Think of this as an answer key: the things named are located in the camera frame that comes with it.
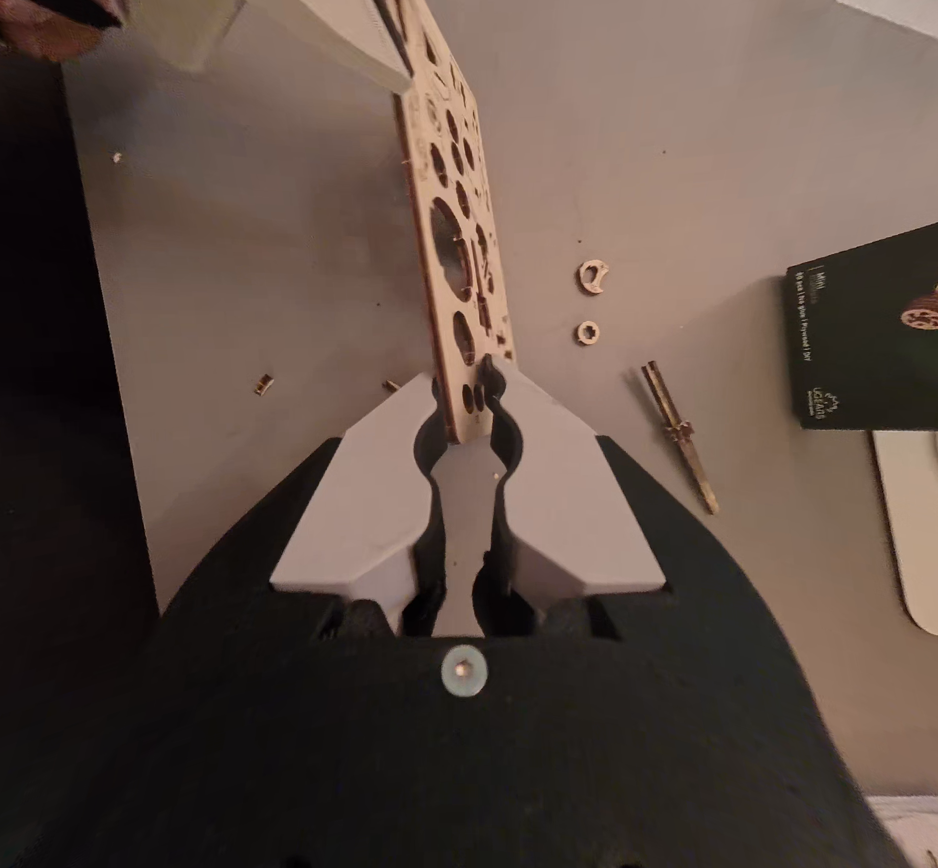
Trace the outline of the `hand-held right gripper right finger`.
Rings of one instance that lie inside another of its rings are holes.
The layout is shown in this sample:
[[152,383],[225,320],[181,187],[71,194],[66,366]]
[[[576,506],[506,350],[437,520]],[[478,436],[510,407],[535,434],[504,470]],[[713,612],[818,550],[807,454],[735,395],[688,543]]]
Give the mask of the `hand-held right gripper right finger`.
[[559,605],[658,593],[666,578],[599,440],[504,358],[479,378],[505,473],[472,590],[488,637],[533,633]]

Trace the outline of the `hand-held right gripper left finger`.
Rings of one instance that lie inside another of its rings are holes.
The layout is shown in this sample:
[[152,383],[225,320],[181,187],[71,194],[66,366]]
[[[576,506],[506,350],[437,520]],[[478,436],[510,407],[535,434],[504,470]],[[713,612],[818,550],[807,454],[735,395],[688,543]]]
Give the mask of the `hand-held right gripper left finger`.
[[273,570],[273,588],[377,604],[394,633],[426,636],[447,593],[432,469],[448,449],[426,372],[348,429]]

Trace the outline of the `wooden parts sheet round holes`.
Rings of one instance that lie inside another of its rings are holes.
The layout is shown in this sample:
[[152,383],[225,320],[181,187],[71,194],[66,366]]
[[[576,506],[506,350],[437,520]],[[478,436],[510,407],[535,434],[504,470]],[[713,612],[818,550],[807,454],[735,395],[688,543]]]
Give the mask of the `wooden parts sheet round holes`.
[[413,70],[395,100],[448,437],[490,433],[479,366],[516,360],[479,112],[426,0],[385,0]]

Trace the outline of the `dark model kit box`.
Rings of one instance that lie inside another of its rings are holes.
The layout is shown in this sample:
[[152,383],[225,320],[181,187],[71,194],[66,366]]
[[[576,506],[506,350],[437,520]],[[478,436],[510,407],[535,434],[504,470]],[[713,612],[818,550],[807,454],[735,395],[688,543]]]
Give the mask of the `dark model kit box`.
[[781,303],[805,430],[937,429],[937,225],[790,266]]

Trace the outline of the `person's black clothing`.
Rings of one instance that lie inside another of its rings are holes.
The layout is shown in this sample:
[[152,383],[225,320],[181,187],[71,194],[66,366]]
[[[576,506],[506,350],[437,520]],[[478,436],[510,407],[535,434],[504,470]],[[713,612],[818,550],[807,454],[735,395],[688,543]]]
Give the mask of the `person's black clothing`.
[[2,52],[1,817],[57,808],[158,606],[58,65]]

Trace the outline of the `long wooden frame strip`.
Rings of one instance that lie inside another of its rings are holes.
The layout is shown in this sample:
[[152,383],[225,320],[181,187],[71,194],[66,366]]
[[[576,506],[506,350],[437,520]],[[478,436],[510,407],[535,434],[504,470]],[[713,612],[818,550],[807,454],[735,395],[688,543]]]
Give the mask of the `long wooden frame strip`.
[[664,432],[679,452],[707,511],[711,515],[720,514],[716,493],[693,441],[693,426],[679,413],[657,362],[652,360],[640,369],[661,414]]

